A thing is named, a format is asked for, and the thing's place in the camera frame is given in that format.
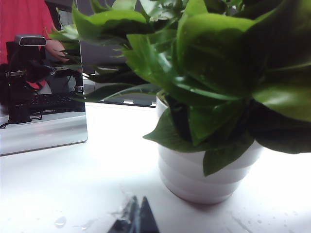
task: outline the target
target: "white ceramic pot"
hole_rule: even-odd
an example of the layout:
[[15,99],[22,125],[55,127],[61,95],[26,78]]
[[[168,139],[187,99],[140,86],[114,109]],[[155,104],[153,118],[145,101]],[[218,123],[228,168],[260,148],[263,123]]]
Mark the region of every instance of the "white ceramic pot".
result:
[[[161,116],[166,105],[157,100],[156,108],[158,116]],[[254,142],[239,159],[205,177],[202,165],[204,151],[181,153],[159,145],[160,176],[168,189],[182,199],[201,204],[219,203],[238,188],[262,149]]]

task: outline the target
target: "mirror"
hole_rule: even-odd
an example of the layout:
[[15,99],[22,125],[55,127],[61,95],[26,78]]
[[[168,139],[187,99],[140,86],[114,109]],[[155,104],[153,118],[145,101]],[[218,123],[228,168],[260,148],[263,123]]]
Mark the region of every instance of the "mirror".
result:
[[[1,156],[87,140],[85,105],[71,99],[84,90],[81,71],[66,67],[67,63],[51,55],[53,51],[48,52],[50,41],[47,40],[45,45],[45,38],[34,33],[32,25],[35,21],[30,19],[27,24],[18,17],[18,12],[27,9],[35,11],[41,3],[27,8],[28,1],[22,2],[17,10],[7,10],[2,5],[0,9],[1,19],[8,12],[12,25],[18,28],[15,38],[11,38],[12,35],[3,37],[7,33],[5,26],[9,23],[5,20],[0,22],[0,28],[3,28],[0,35],[1,53],[7,52],[7,61],[2,59],[0,66]],[[72,23],[71,0],[42,2],[44,6],[38,15],[45,17],[49,12],[58,30]],[[19,23],[26,24],[22,30]]]
[[[103,6],[105,4],[112,5],[114,0],[99,0]],[[89,0],[76,0],[78,10],[85,15],[94,14]],[[137,4],[136,10],[139,11],[140,7]],[[83,63],[83,72],[86,74],[98,74],[97,67],[100,70],[111,70],[111,73],[105,74],[106,77],[110,76],[106,83],[95,83],[84,77],[85,94],[93,92],[100,87],[107,85],[107,83],[130,83],[144,84],[143,79],[137,76],[126,64],[125,57],[120,57],[121,52],[116,51],[118,47],[106,45],[95,46],[85,41],[80,42],[81,46],[81,59]],[[118,98],[111,98],[105,102],[117,104],[131,104],[138,106],[155,106],[156,97],[145,94],[128,94]]]

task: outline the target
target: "green leaf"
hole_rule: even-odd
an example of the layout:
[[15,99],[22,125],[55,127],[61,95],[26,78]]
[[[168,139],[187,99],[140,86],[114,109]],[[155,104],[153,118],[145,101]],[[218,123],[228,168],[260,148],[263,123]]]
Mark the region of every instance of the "green leaf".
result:
[[55,31],[53,28],[49,37],[53,40],[59,40],[62,42],[74,42],[79,41],[79,34],[75,25],[65,26],[63,30]]
[[100,25],[93,24],[88,16],[80,13],[74,3],[72,4],[72,19],[82,39],[94,40],[99,38],[102,31]]
[[87,74],[87,78],[90,79],[93,82],[96,83],[109,83],[111,76],[110,76],[111,72],[109,73],[103,73],[103,74]]
[[300,63],[300,64],[289,65],[289,66],[280,67],[280,68],[268,69],[267,71],[268,72],[290,71],[290,70],[301,69],[301,68],[306,68],[306,67],[311,67],[311,58],[310,58],[310,61],[304,61],[303,63]]
[[261,102],[285,116],[311,121],[311,86],[294,83],[267,83],[253,93]]
[[137,0],[115,0],[112,9],[114,10],[134,10]]
[[260,104],[251,111],[248,128],[252,135],[257,132],[311,130],[311,122],[286,117]]
[[159,33],[148,34],[148,38],[158,53],[166,52],[172,49],[172,43],[176,40],[176,30],[167,29]]
[[246,7],[243,11],[237,12],[234,17],[256,19],[275,9],[282,1],[283,0],[256,1],[256,4]]
[[177,39],[182,37],[182,26],[187,21],[188,18],[192,16],[200,15],[207,13],[207,9],[204,3],[204,0],[189,0],[186,5],[186,9],[178,22],[178,29],[177,29]]
[[83,97],[83,99],[75,99],[75,98],[73,99],[76,101],[82,101],[82,102],[99,102],[119,91],[125,90],[132,86],[133,85],[126,84],[126,83],[109,83],[93,91],[90,94],[80,95],[81,97]]
[[187,19],[177,38],[181,66],[219,94],[248,96],[258,71],[249,65],[242,35],[253,24],[249,19],[212,13]]
[[243,119],[242,116],[244,116],[243,114],[243,111],[234,114],[229,121],[215,131],[212,136],[212,140],[215,142],[227,141],[230,137],[234,138],[236,136],[236,131],[243,131],[246,128],[243,124],[241,124],[241,119]]
[[175,85],[174,78],[178,77],[178,74],[172,69],[171,51],[168,50],[163,53],[157,51],[158,48],[163,48],[158,46],[158,44],[162,44],[161,39],[166,41],[169,36],[159,36],[159,40],[155,41],[155,44],[151,44],[149,37],[150,35],[128,35],[133,50],[125,50],[123,53],[127,58],[127,64],[137,75],[150,83],[160,86],[176,100],[189,105],[206,105],[207,102],[211,104],[222,102],[192,93]]
[[284,0],[245,34],[253,62],[269,69],[310,62],[311,1]]
[[226,10],[226,3],[222,0],[204,0],[209,12],[223,14]]
[[175,84],[177,87],[185,89],[189,92],[206,96],[209,98],[214,98],[218,100],[238,100],[239,98],[235,96],[227,96],[215,93],[212,89],[208,88],[207,86],[202,85],[200,82],[196,81],[190,77],[175,77],[172,79],[172,83]]
[[168,106],[171,112],[172,121],[179,136],[186,141],[191,141],[191,134],[188,124],[188,106],[175,100],[172,96],[163,94],[163,102]]
[[155,130],[143,138],[155,141],[164,147],[179,152],[198,152],[211,148],[211,145],[208,143],[194,146],[190,141],[182,139],[174,127],[169,109],[164,111]]
[[222,0],[222,1],[225,2],[229,7],[239,6],[242,3],[242,0],[230,0],[230,1]]
[[103,7],[98,0],[90,0],[92,9],[94,13],[101,13],[101,12],[105,12],[105,11],[109,11],[108,8]]
[[213,174],[236,161],[253,144],[254,138],[245,132],[233,143],[222,148],[207,150],[203,159],[204,175]]
[[193,144],[200,144],[234,115],[237,113],[241,115],[242,110],[241,101],[227,101],[220,105],[206,107],[190,106],[189,128]]
[[133,10],[110,10],[86,16],[73,5],[72,16],[82,39],[99,45],[126,43],[128,33],[147,33],[144,16]]
[[186,0],[140,0],[143,12],[151,22],[158,20],[178,19]]
[[104,98],[104,100],[108,100],[110,98],[119,97],[127,94],[146,94],[146,95],[156,95],[157,92],[160,90],[160,88],[156,85],[153,85],[151,83],[142,84],[133,86],[124,90],[121,90],[119,92],[113,93],[110,96],[107,96]]
[[311,151],[311,129],[256,132],[256,141],[271,150],[289,154]]
[[81,57],[80,56],[70,55],[70,54],[64,52],[64,56],[62,56],[62,57],[68,58],[76,64],[81,63]]

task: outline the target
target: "white table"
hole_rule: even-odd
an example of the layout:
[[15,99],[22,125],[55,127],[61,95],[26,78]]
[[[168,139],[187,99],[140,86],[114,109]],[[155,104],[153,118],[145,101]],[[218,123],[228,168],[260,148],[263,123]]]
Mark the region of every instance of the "white table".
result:
[[105,233],[131,195],[162,233],[310,233],[311,155],[264,150],[217,205],[172,194],[159,178],[153,108],[86,107],[88,141],[0,158],[1,233]]

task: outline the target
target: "potted plant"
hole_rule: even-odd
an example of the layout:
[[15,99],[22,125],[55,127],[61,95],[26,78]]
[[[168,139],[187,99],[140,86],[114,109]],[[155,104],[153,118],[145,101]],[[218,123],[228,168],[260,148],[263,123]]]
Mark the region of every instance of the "potted plant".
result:
[[[168,108],[144,138],[203,167],[197,169],[202,177],[194,181],[186,175],[192,174],[188,166],[175,160],[178,155],[166,159],[173,170],[185,169],[174,174],[183,180],[172,178],[178,184],[163,177],[173,192],[205,203],[229,197],[237,180],[224,181],[223,193],[211,199],[200,187],[210,179],[214,195],[215,175],[223,168],[238,173],[253,163],[254,141],[285,153],[311,151],[309,0],[140,0],[141,13],[134,10],[136,0],[117,0],[112,7],[91,3],[92,16],[73,5],[79,38],[119,45],[129,67],[149,83],[112,83],[84,99],[157,92]],[[90,76],[96,81],[104,77]],[[248,164],[236,166],[243,157]],[[220,176],[235,175],[225,171]],[[188,191],[179,186],[186,181]],[[187,196],[189,190],[194,195]]]

